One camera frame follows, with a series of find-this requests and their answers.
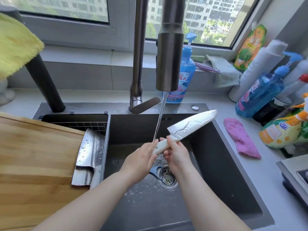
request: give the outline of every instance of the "orange packaging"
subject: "orange packaging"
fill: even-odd
[[[245,40],[241,50],[236,55],[233,66],[239,70],[245,70],[263,47],[266,36],[266,28],[260,24],[253,29]]]

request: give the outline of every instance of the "faucet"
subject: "faucet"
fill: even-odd
[[[129,111],[140,114],[160,103],[158,97],[142,102],[141,73],[149,0],[136,0],[133,82]],[[156,41],[156,89],[170,92],[178,88],[183,48],[185,0],[163,0],[161,28]]]

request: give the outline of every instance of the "white bottle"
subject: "white bottle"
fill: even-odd
[[[303,73],[308,73],[308,58],[299,62],[298,65],[283,79],[284,84],[297,80]]]
[[[253,83],[263,73],[269,73],[284,58],[283,52],[288,44],[272,40],[267,47],[262,47],[249,67],[240,77],[239,86],[234,86],[229,92],[229,98],[237,102],[249,90]]]

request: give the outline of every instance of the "pump dispenser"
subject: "pump dispenser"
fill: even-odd
[[[190,84],[192,76],[196,70],[194,61],[190,58],[192,55],[191,43],[197,37],[194,33],[187,33],[185,39],[188,40],[187,46],[183,47],[181,68],[179,77],[179,86],[176,91],[168,93],[167,103],[181,103]]]

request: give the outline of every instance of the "hand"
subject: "hand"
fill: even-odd
[[[150,172],[157,157],[155,154],[152,155],[157,143],[158,139],[154,143],[145,143],[126,157],[120,172],[129,178],[129,186],[140,182]]]
[[[177,143],[170,137],[167,136],[167,142],[170,148],[164,151],[164,157],[168,162],[171,172],[177,176],[179,175],[185,167],[193,165],[187,148],[178,141]]]

